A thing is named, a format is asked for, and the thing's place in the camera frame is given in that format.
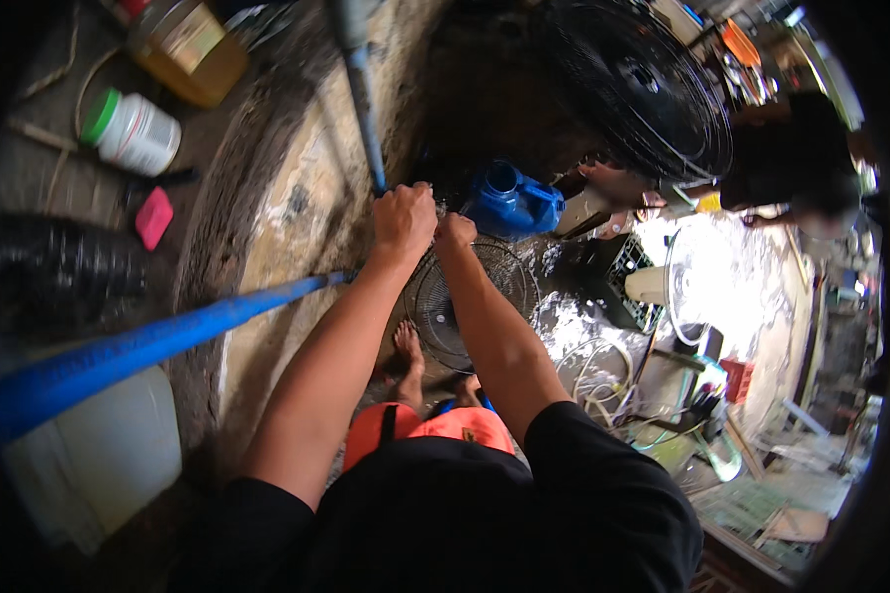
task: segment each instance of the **green lid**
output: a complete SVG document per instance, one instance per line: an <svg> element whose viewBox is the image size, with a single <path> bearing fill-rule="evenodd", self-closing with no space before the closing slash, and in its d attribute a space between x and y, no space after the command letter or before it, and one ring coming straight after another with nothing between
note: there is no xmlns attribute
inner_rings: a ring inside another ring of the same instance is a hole
<svg viewBox="0 0 890 593"><path fill-rule="evenodd" d="M95 101L92 102L92 106L89 107L89 112L86 114L86 119L83 123L83 134L80 135L80 140L95 146L98 139L102 136L102 132L105 131L105 127L112 120L112 113L116 112L116 105L119 104L121 97L122 94L111 87L95 97Z"/></svg>

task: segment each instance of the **blue plastic container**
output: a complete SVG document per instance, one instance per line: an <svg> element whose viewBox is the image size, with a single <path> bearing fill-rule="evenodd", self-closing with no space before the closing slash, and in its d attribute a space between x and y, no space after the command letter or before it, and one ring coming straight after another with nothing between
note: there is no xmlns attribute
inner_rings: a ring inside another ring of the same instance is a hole
<svg viewBox="0 0 890 593"><path fill-rule="evenodd" d="M560 190L522 174L508 160L495 159L472 182L472 195L461 213L479 232L520 241L553 231L564 211Z"/></svg>

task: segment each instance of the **blue pipe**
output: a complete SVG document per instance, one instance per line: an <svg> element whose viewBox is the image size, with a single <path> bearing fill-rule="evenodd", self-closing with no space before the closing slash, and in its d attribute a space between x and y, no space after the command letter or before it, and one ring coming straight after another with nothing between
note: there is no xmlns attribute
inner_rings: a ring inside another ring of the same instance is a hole
<svg viewBox="0 0 890 593"><path fill-rule="evenodd" d="M231 297L201 309L103 338L0 378L0 445L23 436L109 385L214 338L275 306L349 282L335 271Z"/></svg>
<svg viewBox="0 0 890 593"><path fill-rule="evenodd" d="M376 197L382 197L387 186L380 139L376 135L376 124L373 121L373 101L369 91L369 68L366 61L368 55L366 45L343 51L349 88L353 92L353 106L356 107L356 119L359 120L362 148L366 150L369 175L373 179L373 192Z"/></svg>

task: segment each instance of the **orange shorts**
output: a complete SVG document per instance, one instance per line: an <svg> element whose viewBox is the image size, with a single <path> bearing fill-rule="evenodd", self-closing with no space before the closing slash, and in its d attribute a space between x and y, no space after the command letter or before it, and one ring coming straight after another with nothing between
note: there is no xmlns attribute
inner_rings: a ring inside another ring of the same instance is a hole
<svg viewBox="0 0 890 593"><path fill-rule="evenodd" d="M363 410L349 427L343 471L391 440L412 436L447 436L479 443L514 455L504 422L486 408L453 408L423 422L415 410L401 403L385 402Z"/></svg>

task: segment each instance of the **white plastic jar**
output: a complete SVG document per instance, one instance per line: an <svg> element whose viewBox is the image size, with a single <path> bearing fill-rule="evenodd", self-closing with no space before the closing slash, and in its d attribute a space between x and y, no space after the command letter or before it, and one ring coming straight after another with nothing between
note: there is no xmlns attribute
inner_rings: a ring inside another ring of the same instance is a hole
<svg viewBox="0 0 890 593"><path fill-rule="evenodd" d="M126 171L155 176L168 168L181 143L178 120L138 93L107 88L93 101L80 140Z"/></svg>

